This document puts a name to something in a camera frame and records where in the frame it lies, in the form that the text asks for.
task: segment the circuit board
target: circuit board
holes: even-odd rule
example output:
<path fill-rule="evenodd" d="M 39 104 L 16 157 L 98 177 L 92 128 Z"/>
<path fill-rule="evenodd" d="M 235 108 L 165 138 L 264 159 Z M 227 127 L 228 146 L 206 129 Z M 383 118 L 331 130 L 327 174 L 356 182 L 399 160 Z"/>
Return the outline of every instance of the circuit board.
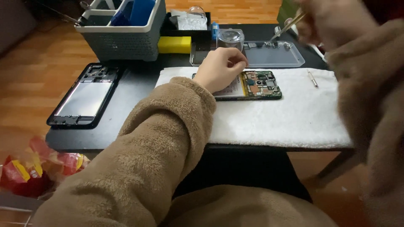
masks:
<path fill-rule="evenodd" d="M 244 71 L 241 73 L 244 89 L 249 97 L 280 99 L 282 93 L 271 71 Z"/>
<path fill-rule="evenodd" d="M 281 99 L 282 92 L 271 71 L 244 71 L 213 96 L 216 101 L 274 100 Z"/>

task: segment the disassembled phone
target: disassembled phone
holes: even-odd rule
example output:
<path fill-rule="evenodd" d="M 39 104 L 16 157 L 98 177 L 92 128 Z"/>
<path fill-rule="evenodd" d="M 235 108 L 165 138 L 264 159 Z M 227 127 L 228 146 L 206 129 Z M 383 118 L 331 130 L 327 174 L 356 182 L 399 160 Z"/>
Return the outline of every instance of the disassembled phone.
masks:
<path fill-rule="evenodd" d="M 88 64 L 46 123 L 53 128 L 95 128 L 122 71 L 101 63 Z"/>
<path fill-rule="evenodd" d="M 244 71 L 213 96 L 216 101 L 275 100 L 282 98 L 282 92 L 271 71 Z"/>

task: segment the desk leg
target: desk leg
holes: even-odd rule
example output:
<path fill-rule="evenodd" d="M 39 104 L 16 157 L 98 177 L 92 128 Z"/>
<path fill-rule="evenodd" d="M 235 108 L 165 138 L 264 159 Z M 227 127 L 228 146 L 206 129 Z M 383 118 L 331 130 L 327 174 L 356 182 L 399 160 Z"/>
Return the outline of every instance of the desk leg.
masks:
<path fill-rule="evenodd" d="M 327 185 L 363 161 L 358 152 L 341 152 L 318 175 L 319 183 Z"/>

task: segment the blue container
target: blue container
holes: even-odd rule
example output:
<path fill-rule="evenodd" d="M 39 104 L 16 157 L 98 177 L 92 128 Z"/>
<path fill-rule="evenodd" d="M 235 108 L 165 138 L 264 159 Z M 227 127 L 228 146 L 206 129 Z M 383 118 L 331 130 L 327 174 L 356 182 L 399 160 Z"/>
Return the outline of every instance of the blue container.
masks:
<path fill-rule="evenodd" d="M 130 15 L 132 26 L 146 26 L 155 4 L 155 0 L 134 0 Z"/>

